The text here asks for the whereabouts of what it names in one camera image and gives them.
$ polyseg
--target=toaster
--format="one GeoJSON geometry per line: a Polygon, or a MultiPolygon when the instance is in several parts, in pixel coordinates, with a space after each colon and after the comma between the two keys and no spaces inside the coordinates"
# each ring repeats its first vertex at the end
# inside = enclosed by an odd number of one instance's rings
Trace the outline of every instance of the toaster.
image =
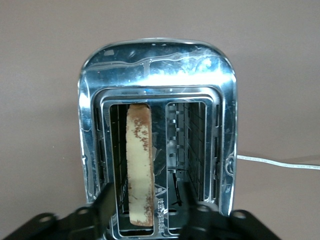
{"type": "Polygon", "coordinates": [[[81,69],[78,113],[87,202],[114,184],[116,211],[106,229],[113,238],[177,238],[188,220],[187,194],[230,214],[237,86],[233,67],[216,47],[170,38],[103,46],[81,69]],[[153,226],[129,219],[126,125],[132,104],[151,111],[153,226]]]}

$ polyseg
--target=chrome toaster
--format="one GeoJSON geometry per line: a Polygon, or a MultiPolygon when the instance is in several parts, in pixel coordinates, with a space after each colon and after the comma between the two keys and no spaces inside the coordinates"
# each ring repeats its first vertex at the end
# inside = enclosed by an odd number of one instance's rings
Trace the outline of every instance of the chrome toaster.
{"type": "Polygon", "coordinates": [[[188,220],[186,182],[199,202],[230,214],[237,86],[216,47],[168,38],[106,45],[81,69],[78,107],[87,201],[114,184],[116,212],[107,231],[115,239],[177,238],[188,220]],[[137,103],[151,109],[153,226],[129,221],[126,117],[137,103]]]}

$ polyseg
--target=brown background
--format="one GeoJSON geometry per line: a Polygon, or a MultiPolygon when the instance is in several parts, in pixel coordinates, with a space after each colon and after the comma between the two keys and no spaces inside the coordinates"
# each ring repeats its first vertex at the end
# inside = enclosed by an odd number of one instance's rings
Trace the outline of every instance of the brown background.
{"type": "MultiPolygon", "coordinates": [[[[320,1],[0,0],[0,238],[85,203],[77,81],[107,43],[195,39],[238,80],[238,151],[320,164],[320,1]]],[[[285,240],[320,237],[320,171],[238,161],[235,206],[285,240]]]]}

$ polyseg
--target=white cable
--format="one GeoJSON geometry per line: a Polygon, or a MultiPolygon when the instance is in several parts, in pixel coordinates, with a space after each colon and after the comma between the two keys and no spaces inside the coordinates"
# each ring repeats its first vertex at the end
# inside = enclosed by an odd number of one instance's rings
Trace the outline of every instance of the white cable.
{"type": "Polygon", "coordinates": [[[241,160],[254,161],[254,162],[260,162],[260,163],[265,163],[265,164],[272,164],[272,165],[285,167],[285,168],[320,170],[320,165],[285,163],[285,162],[278,162],[278,161],[273,161],[273,160],[260,158],[260,157],[243,156],[243,155],[237,155],[236,158],[241,159],[241,160]]]}

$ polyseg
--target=bread slice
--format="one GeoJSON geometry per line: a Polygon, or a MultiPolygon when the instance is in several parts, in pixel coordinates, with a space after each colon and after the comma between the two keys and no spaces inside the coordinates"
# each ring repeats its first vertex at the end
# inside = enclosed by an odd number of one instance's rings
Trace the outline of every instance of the bread slice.
{"type": "Polygon", "coordinates": [[[154,225],[154,167],[151,110],[131,104],[126,117],[129,218],[136,226],[154,225]]]}

